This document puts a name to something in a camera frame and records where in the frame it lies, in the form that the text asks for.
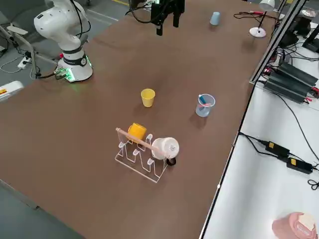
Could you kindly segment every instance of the yellow cup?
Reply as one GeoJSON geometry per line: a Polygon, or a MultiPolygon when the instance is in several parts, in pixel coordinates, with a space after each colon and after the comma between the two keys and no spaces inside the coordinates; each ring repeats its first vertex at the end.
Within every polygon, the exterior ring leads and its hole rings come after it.
{"type": "Polygon", "coordinates": [[[140,140],[143,140],[145,133],[146,133],[146,128],[141,126],[138,123],[133,123],[129,127],[129,134],[135,136],[136,138],[138,138],[140,140]]]}
{"type": "Polygon", "coordinates": [[[142,96],[143,105],[145,107],[151,107],[153,105],[155,91],[153,91],[152,89],[144,89],[141,92],[141,96],[142,96]]]}

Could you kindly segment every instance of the dish rack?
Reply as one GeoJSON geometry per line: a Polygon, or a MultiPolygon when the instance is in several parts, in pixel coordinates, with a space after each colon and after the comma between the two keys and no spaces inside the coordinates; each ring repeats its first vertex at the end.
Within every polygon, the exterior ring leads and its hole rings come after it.
{"type": "MultiPolygon", "coordinates": [[[[157,183],[167,168],[166,160],[154,158],[150,149],[138,143],[134,143],[126,137],[125,140],[122,140],[119,133],[118,137],[120,141],[120,151],[115,156],[115,160],[152,182],[157,183]]],[[[151,145],[152,138],[153,135],[149,134],[146,137],[146,143],[151,145]]]]}

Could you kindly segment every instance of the white mug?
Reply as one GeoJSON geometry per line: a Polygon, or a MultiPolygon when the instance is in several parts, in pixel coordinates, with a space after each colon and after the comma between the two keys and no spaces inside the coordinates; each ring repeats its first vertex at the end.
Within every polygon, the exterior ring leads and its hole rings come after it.
{"type": "MultiPolygon", "coordinates": [[[[160,149],[165,152],[170,158],[175,158],[179,152],[179,144],[176,139],[167,137],[167,138],[157,138],[153,141],[152,146],[160,149]]],[[[159,160],[164,160],[165,157],[160,153],[152,150],[152,156],[159,160]]]]}

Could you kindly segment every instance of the black power supply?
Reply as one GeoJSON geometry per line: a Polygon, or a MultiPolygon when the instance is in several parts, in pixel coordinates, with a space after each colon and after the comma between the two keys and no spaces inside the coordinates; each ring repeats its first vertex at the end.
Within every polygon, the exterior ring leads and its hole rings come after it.
{"type": "Polygon", "coordinates": [[[288,158],[289,156],[289,149],[284,148],[274,142],[267,142],[266,146],[266,150],[270,153],[273,153],[274,155],[277,155],[278,157],[284,157],[284,158],[288,158]]]}
{"type": "Polygon", "coordinates": [[[287,168],[291,168],[305,174],[311,174],[313,172],[313,166],[310,163],[302,162],[295,158],[288,159],[287,168]]]}

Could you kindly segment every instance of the wooden dowel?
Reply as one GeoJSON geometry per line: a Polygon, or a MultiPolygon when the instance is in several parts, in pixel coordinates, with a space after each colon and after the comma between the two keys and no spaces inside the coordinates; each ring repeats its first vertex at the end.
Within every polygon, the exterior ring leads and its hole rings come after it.
{"type": "Polygon", "coordinates": [[[146,143],[146,142],[140,140],[139,138],[136,138],[134,135],[131,135],[131,134],[129,134],[129,133],[127,133],[127,132],[121,130],[120,128],[116,128],[115,130],[116,130],[118,133],[120,133],[120,134],[126,136],[127,138],[132,139],[132,140],[134,140],[135,142],[137,142],[137,143],[139,143],[139,144],[145,146],[146,148],[149,148],[150,150],[153,150],[153,151],[156,151],[156,152],[160,153],[160,154],[163,155],[165,158],[169,158],[169,157],[167,157],[166,154],[165,154],[163,151],[161,151],[159,148],[156,148],[156,147],[154,147],[154,146],[152,146],[152,145],[150,145],[150,144],[148,144],[148,143],[146,143]]]}

